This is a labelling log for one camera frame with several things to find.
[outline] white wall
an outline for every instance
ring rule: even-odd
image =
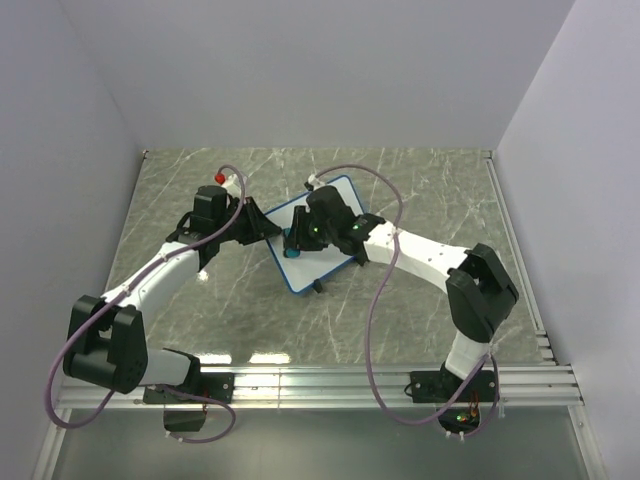
[[[498,148],[545,326],[612,479],[640,475],[640,3],[578,0]]]
[[[145,147],[495,148],[573,0],[61,0]]]
[[[82,293],[99,293],[139,166],[136,146],[56,2],[0,15],[0,477],[29,478],[42,392]]]

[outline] black bracket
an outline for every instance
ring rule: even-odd
[[[202,397],[218,400],[219,402],[231,403],[233,399],[233,388],[235,374],[233,373],[205,373],[201,376],[200,390],[198,394]],[[177,407],[179,405],[201,404],[197,400],[189,400],[184,397],[174,395],[162,390],[145,388],[142,402],[147,405],[169,405]],[[201,410],[169,410],[164,412],[164,428],[168,432],[199,432],[207,418],[207,408],[203,406]]]
[[[452,392],[444,392],[442,389],[440,371],[410,372],[409,378],[411,383],[407,387],[410,389],[413,403],[444,403],[451,396]],[[457,401],[468,403],[472,400],[472,392],[475,392],[479,402],[493,402],[496,394],[495,381],[493,370],[481,370],[462,391]]]

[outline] marble floor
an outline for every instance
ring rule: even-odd
[[[542,361],[513,252],[480,150],[285,148],[157,150],[147,155],[124,227],[109,288],[152,257],[192,208],[201,185],[231,163],[250,177],[250,194],[267,211],[304,191],[314,170],[340,163],[376,168],[403,193],[403,228],[439,242],[499,253],[521,300],[496,334],[498,361]],[[362,203],[393,218],[392,193],[366,173],[346,172]],[[384,267],[355,264],[325,282],[322,294],[294,295],[265,243],[222,246],[207,274],[188,281],[152,321],[149,345],[198,354],[216,363],[363,363],[367,307]],[[436,287],[394,272],[378,304],[373,333],[377,363],[439,363],[455,327]]]

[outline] metal extrusion bar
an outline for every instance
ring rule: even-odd
[[[419,408],[403,393],[413,370],[437,371],[439,367],[377,367],[376,383],[387,404],[394,408]],[[237,409],[368,409],[378,408],[371,394],[363,366],[346,367],[233,367],[205,366],[203,372],[235,374],[232,406]],[[583,405],[571,367],[501,367],[502,398],[507,406]],[[106,408],[158,409],[164,405],[142,403],[143,388],[128,395],[116,394]],[[58,408],[95,408],[105,390],[71,379],[62,389]],[[202,408],[198,404],[180,405],[183,409]]]

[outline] purple cable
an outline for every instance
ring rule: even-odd
[[[321,177],[322,175],[325,175],[329,172],[333,172],[335,170],[341,170],[343,168],[355,168],[358,170],[364,170],[365,172],[371,173],[372,175],[376,176],[377,178],[379,178],[383,183],[385,183],[393,192],[393,194],[396,196],[396,199],[398,200],[398,213],[396,213],[396,217],[395,220],[393,221],[393,225],[398,228],[399,224],[400,224],[400,220],[402,219],[402,213],[404,211],[404,205],[402,203],[402,195],[400,194],[400,191],[396,188],[395,185],[393,185],[391,183],[391,181],[386,178],[384,175],[382,175],[380,172],[374,170],[373,168],[369,168],[366,167],[364,165],[358,165],[356,163],[345,163],[343,165],[337,165],[335,167],[329,167],[325,170],[322,170],[320,172],[318,172],[316,174],[316,177]],[[498,401],[500,399],[500,384],[498,381],[498,365],[495,361],[495,359],[493,358],[493,356],[491,354],[489,355],[485,355],[477,364],[476,366],[473,368],[473,370],[471,370],[471,373],[469,373],[469,375],[467,376],[467,378],[462,382],[462,384],[458,387],[458,389],[455,391],[455,393],[451,396],[451,398],[442,406],[440,407],[435,413],[433,413],[432,415],[429,415],[426,418],[422,418],[419,420],[412,420],[412,419],[407,419],[404,417],[401,417],[399,415],[397,415],[396,413],[394,413],[388,406],[386,403],[384,403],[384,400],[382,399],[382,395],[380,395],[380,390],[378,389],[378,386],[376,385],[376,381],[374,378],[374,374],[373,374],[373,365],[372,365],[372,359],[371,359],[371,330],[372,330],[372,326],[373,326],[373,314],[376,308],[376,305],[378,304],[378,300],[380,299],[380,296],[382,295],[382,291],[384,290],[384,287],[386,286],[387,282],[389,281],[389,278],[391,277],[391,273],[393,272],[396,263],[398,262],[398,257],[400,256],[400,241],[398,240],[398,233],[394,232],[393,235],[393,256],[391,258],[391,262],[389,262],[389,266],[387,267],[387,270],[384,274],[384,277],[382,279],[382,282],[380,282],[380,285],[378,286],[378,289],[376,290],[373,299],[371,300],[371,303],[369,304],[369,311],[367,313],[367,322],[365,324],[365,333],[364,333],[364,360],[365,360],[365,367],[367,370],[367,378],[369,380],[369,386],[371,387],[371,392],[373,393],[373,396],[376,399],[376,402],[378,402],[378,405],[380,406],[380,408],[382,409],[382,411],[389,416],[390,418],[392,418],[393,420],[395,420],[398,423],[401,423],[403,425],[413,425],[413,426],[417,426],[417,425],[425,425],[429,422],[432,422],[433,420],[436,420],[438,417],[440,417],[442,414],[444,414],[445,411],[447,411],[458,399],[458,397],[462,394],[462,391],[467,387],[467,385],[469,385],[469,383],[471,382],[471,380],[473,379],[473,377],[476,375],[476,373],[478,373],[480,371],[480,369],[482,368],[482,366],[485,364],[485,362],[490,358],[491,362],[493,363],[493,368],[495,371],[495,378],[496,378],[496,386],[495,386],[495,391],[496,394],[494,396],[494,401],[493,401],[493,405],[491,406],[491,411],[489,412],[489,415],[487,416],[487,418],[485,419],[485,421],[482,422],[482,425],[480,425],[476,430],[474,430],[473,432],[469,433],[468,435],[465,435],[465,437],[469,437],[474,435],[475,433],[477,433],[478,431],[481,431],[484,429],[484,427],[486,426],[486,424],[488,423],[489,420],[491,420],[491,418],[493,417],[494,413],[495,413],[495,409],[496,406],[498,404]]]
[[[236,221],[236,219],[240,215],[240,212],[242,211],[242,207],[244,206],[244,200],[245,200],[245,196],[246,196],[246,188],[245,188],[245,184],[244,184],[244,179],[242,178],[242,173],[240,172],[240,170],[238,170],[236,167],[234,167],[232,165],[222,165],[218,169],[218,173],[222,172],[222,170],[224,170],[224,169],[229,169],[233,173],[235,173],[236,176],[238,177],[238,181],[240,182],[240,202],[238,203],[238,208],[236,208],[236,211],[233,213],[233,215],[231,216],[229,221],[227,223],[225,223],[220,228],[220,230],[218,230],[217,232],[212,233],[211,235],[209,235],[208,237],[203,238],[202,240],[199,240],[199,241],[197,241],[195,243],[192,243],[191,245],[185,245],[184,247],[181,247],[181,248],[179,248],[177,250],[174,250],[173,252],[167,254],[167,256],[165,257],[166,260],[169,260],[169,259],[171,259],[171,258],[173,258],[173,257],[175,257],[177,255],[182,254],[182,253],[188,252],[189,250],[195,250],[195,249],[201,247],[202,245],[204,245],[206,243],[209,243],[210,241],[212,241],[215,238],[219,237],[220,235],[222,235],[233,224],[233,222]],[[130,290],[133,290],[134,288],[136,288],[136,286],[138,286],[140,284],[140,282],[142,282],[142,280],[144,280],[147,277],[147,275],[149,275],[159,265],[163,264],[166,260],[162,259],[162,258],[158,258],[154,262],[150,263],[144,270],[142,270],[127,285],[127,289],[130,291]],[[79,422],[76,422],[76,423],[65,422],[60,417],[58,417],[56,415],[55,408],[54,408],[53,403],[51,401],[51,395],[52,395],[52,390],[53,390],[53,381],[54,381],[54,378],[55,378],[55,375],[56,375],[56,371],[58,370],[58,367],[60,367],[60,364],[64,360],[64,356],[69,352],[69,350],[71,349],[73,344],[82,335],[84,335],[84,333],[87,330],[89,330],[89,328],[91,328],[91,326],[94,323],[96,323],[107,311],[109,311],[109,309],[111,307],[119,304],[126,296],[127,296],[127,293],[126,293],[126,291],[123,290],[118,295],[116,295],[116,297],[113,300],[111,300],[104,307],[102,307],[100,310],[98,310],[95,314],[93,314],[91,317],[89,317],[89,319],[84,324],[82,324],[82,326],[80,328],[78,328],[78,330],[76,330],[73,333],[73,335],[71,335],[69,337],[69,339],[63,345],[62,349],[58,352],[58,354],[54,358],[53,363],[51,364],[51,368],[49,369],[49,377],[47,379],[47,384],[46,384],[45,389],[44,389],[44,409],[45,409],[45,411],[47,413],[47,416],[58,427],[66,428],[66,429],[73,429],[73,428],[80,428],[80,427],[84,427],[85,425],[88,425],[89,423],[91,423],[100,414],[100,412],[102,412],[104,407],[107,405],[109,400],[111,400],[111,397],[115,393],[114,390],[111,390],[109,393],[107,393],[107,395],[104,397],[102,402],[100,402],[100,405],[98,405],[98,407],[93,411],[93,413],[91,413],[91,415],[89,415],[87,418],[85,418],[83,420],[80,420]],[[211,399],[208,399],[207,403],[214,403],[214,402],[211,402]],[[227,410],[231,410],[231,407],[229,407],[228,405],[224,405],[223,404],[223,406]],[[234,423],[235,423],[235,413],[232,414],[231,426],[233,426]],[[228,428],[223,433],[224,434],[228,433],[228,431],[230,429],[231,428]]]
[[[162,389],[166,390],[167,392],[169,392],[169,393],[171,393],[173,395],[176,395],[178,397],[188,398],[189,400],[195,400],[195,401],[201,402],[201,403],[208,403],[208,404],[211,404],[211,405],[218,405],[218,406],[224,408],[227,412],[229,412],[229,415],[231,415],[231,422],[229,422],[229,425],[227,426],[227,428],[225,428],[219,434],[214,435],[213,437],[209,437],[209,438],[185,438],[185,437],[183,437],[181,435],[178,435],[177,433],[170,433],[169,436],[172,437],[172,438],[175,438],[176,440],[179,440],[179,441],[184,442],[184,443],[192,443],[192,444],[215,442],[216,440],[220,440],[227,433],[229,433],[231,431],[231,429],[233,428],[233,426],[236,424],[236,412],[233,410],[233,408],[231,408],[226,403],[220,402],[218,400],[214,400],[213,398],[200,397],[198,395],[191,395],[189,393],[183,393],[183,392],[180,392],[180,391],[178,391],[178,390],[176,390],[174,388],[171,388],[169,385],[159,385],[159,387],[161,387]]]

